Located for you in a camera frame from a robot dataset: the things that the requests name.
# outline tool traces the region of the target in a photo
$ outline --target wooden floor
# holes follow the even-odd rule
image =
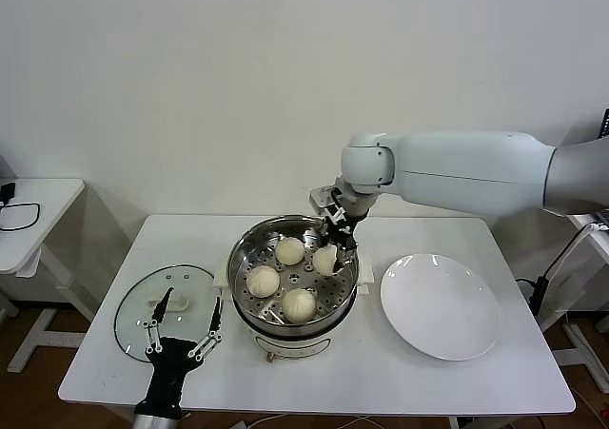
[[[11,428],[90,428],[125,429],[130,424],[114,416],[108,410],[93,405],[65,403],[57,397],[57,389],[75,350],[65,348],[38,348],[28,366],[21,374],[10,374],[7,365],[28,333],[40,310],[26,308],[16,319],[6,319],[0,325],[0,429]],[[571,320],[581,327],[588,341],[595,348],[600,359],[609,368],[609,343],[598,334],[593,324],[587,320]],[[51,329],[85,332],[88,322],[75,310],[60,310]],[[546,336],[552,348],[569,347],[559,325],[550,329]],[[562,369],[569,385],[582,393],[595,407],[597,412],[609,403],[609,396],[603,396],[587,370],[583,366],[570,366]],[[243,419],[252,422],[263,415],[196,413],[184,419],[181,428],[229,429],[232,424]],[[335,429],[349,422],[347,417],[284,417],[261,423],[258,429]],[[448,428],[446,419],[438,418],[374,418],[386,429],[442,429]],[[543,417],[547,429],[600,429],[602,426],[582,402],[571,415]],[[349,426],[353,429],[374,427],[366,421],[358,421]],[[532,417],[514,423],[515,429],[542,429],[541,423]]]

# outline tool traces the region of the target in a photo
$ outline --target white wall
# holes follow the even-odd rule
[[[310,212],[355,131],[591,132],[608,14],[609,0],[0,0],[0,154],[22,177],[83,178],[131,239],[154,212]],[[388,199],[374,213],[447,214]]]

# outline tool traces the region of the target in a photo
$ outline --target white cord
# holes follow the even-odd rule
[[[379,429],[384,429],[384,426],[382,426],[381,424],[379,424],[379,423],[378,423],[378,422],[376,422],[375,420],[370,419],[370,417],[358,417],[358,418],[355,418],[354,420],[352,420],[352,421],[348,422],[347,424],[343,424],[342,426],[337,427],[336,429],[344,429],[345,427],[350,426],[351,424],[354,424],[354,423],[356,423],[356,422],[358,422],[358,421],[362,421],[362,420],[363,420],[363,421],[366,421],[366,422],[369,422],[370,424],[374,424],[374,425],[375,425],[375,426],[377,426]]]
[[[569,389],[571,390],[571,392],[573,394],[575,394],[578,398],[580,398],[583,403],[585,403],[588,406],[588,408],[590,409],[592,414],[599,420],[599,423],[602,425],[602,427],[604,427],[605,429],[609,429],[609,427],[605,424],[605,421],[602,420],[602,418],[599,416],[599,414],[594,409],[594,407],[590,404],[590,402],[588,400],[586,400],[586,398],[584,396],[582,396],[579,391],[577,391],[571,387],[569,387]]]
[[[286,417],[286,416],[287,416],[287,413],[282,413],[281,415],[273,415],[272,417],[261,418],[261,419],[258,419],[256,421],[252,422],[251,424],[249,424],[247,426],[247,429],[251,429],[252,427],[254,427],[259,422],[270,421],[272,419],[277,419],[277,418]],[[382,426],[381,424],[379,424],[375,420],[370,419],[370,417],[357,417],[354,420],[348,422],[347,424],[343,424],[342,426],[337,427],[336,429],[344,429],[345,427],[350,426],[351,424],[354,424],[354,423],[356,423],[358,421],[362,421],[362,420],[364,420],[366,422],[369,422],[370,424],[374,424],[379,429],[385,429],[384,426]]]
[[[251,424],[249,424],[247,426],[247,429],[251,429],[252,427],[254,427],[256,424],[258,424],[260,422],[271,421],[272,419],[282,418],[282,417],[286,417],[286,416],[287,416],[287,413],[282,413],[281,415],[273,415],[272,417],[260,418],[260,419],[255,420]]]
[[[564,253],[562,254],[562,257],[556,263],[556,265],[554,265],[554,272],[552,272],[552,276],[551,277],[548,277],[548,283],[552,282],[554,280],[554,278],[559,274],[560,268],[562,267],[562,265],[566,261],[567,257],[573,252],[573,250],[575,250],[578,247],[579,244],[581,244],[583,242],[583,240],[586,237],[588,237],[593,232],[606,231],[607,229],[609,229],[609,228],[605,224],[597,224],[597,223],[589,223],[589,224],[587,224],[583,228],[581,233],[578,235],[578,237],[573,241],[573,243],[570,244],[569,247],[566,250],[564,250]]]

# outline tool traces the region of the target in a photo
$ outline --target white table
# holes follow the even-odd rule
[[[0,179],[0,185],[7,182],[9,180]],[[15,197],[9,201],[9,205],[38,203],[40,218],[36,224],[27,229],[0,231],[0,274],[19,275],[21,272],[22,275],[30,276],[35,272],[40,260],[49,269],[55,288],[85,317],[92,320],[97,301],[74,280],[71,273],[43,242],[78,197],[85,184],[79,179],[17,179],[15,184]],[[1,219],[9,225],[28,221],[19,217],[24,217],[23,208],[8,208],[2,212]],[[0,304],[4,305],[8,301],[4,301],[6,299],[4,296],[2,298]],[[16,308],[14,310],[10,308],[8,312],[10,316],[18,313]],[[8,368],[10,372],[21,372],[38,345],[78,347],[83,338],[82,334],[45,330],[54,314],[55,310],[43,310],[10,362]]]
[[[587,224],[598,222],[592,215],[569,215],[567,218],[577,229],[581,229]],[[544,310],[540,312],[540,315],[543,316],[543,318],[541,318],[540,326],[544,329],[557,321],[564,312],[585,294],[585,290],[582,288],[584,288],[585,285],[587,285],[597,273],[609,263],[609,234],[607,232],[599,231],[592,233],[586,237],[586,241],[599,253],[602,261],[586,260],[585,265],[582,265],[574,275],[563,277],[563,282],[569,278],[572,284],[564,285],[558,291],[555,291],[555,293],[558,294],[555,294],[553,299],[550,299],[544,304],[546,307],[543,307]],[[576,325],[570,324],[564,324],[562,329],[565,331],[571,343],[573,343],[573,348],[554,351],[554,357],[558,364],[561,366],[576,364],[585,365],[599,387],[600,392],[608,394],[609,373],[595,353],[592,345],[590,345],[583,335],[583,332],[581,332]],[[599,332],[609,331],[609,316],[597,323],[597,329]]]
[[[59,397],[106,406],[132,406],[141,400],[151,366],[125,355],[113,334],[114,314],[123,297],[146,274],[163,266],[192,263],[213,273],[241,234],[263,218],[148,217]],[[575,409],[552,353],[482,220],[369,218],[358,226],[356,236],[370,256],[376,282],[369,295],[358,296],[335,344],[313,358],[269,364],[228,303],[222,317],[223,343],[187,376],[183,408],[388,416],[521,416]],[[471,361],[440,361],[393,331],[380,303],[381,277],[398,258],[417,252],[443,254],[485,277],[503,314],[500,339],[487,354]],[[287,382],[296,387],[285,387]]]

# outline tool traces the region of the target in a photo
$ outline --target black cable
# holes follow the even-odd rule
[[[18,226],[18,227],[0,226],[0,231],[12,232],[12,231],[21,231],[22,229],[28,229],[29,227],[32,227],[36,223],[38,223],[38,220],[40,219],[40,205],[38,203],[21,203],[21,204],[11,204],[11,205],[0,205],[0,211],[4,210],[6,208],[25,207],[25,206],[31,206],[31,205],[35,205],[35,207],[36,207],[36,218],[34,218],[33,222],[26,224],[24,226]]]
[[[569,246],[571,246],[571,244],[580,236],[580,234],[583,232],[583,230],[588,226],[588,224],[586,226],[582,226],[580,228],[580,230],[578,232],[576,232],[575,236],[573,236],[571,238],[571,240],[569,241],[569,243],[567,245],[564,246],[564,248],[562,249],[561,253],[559,253],[559,255],[556,257],[556,259],[548,266],[547,269],[545,269],[545,272],[543,272],[543,277],[547,278],[548,273],[550,272],[550,270],[552,270],[552,267],[554,267],[556,265],[556,263],[559,261],[560,258],[562,258],[562,255],[564,255],[564,252],[567,251],[567,249],[569,248]]]
[[[535,282],[532,282],[528,279],[516,279],[517,282],[527,282],[529,283],[531,286],[535,287]]]

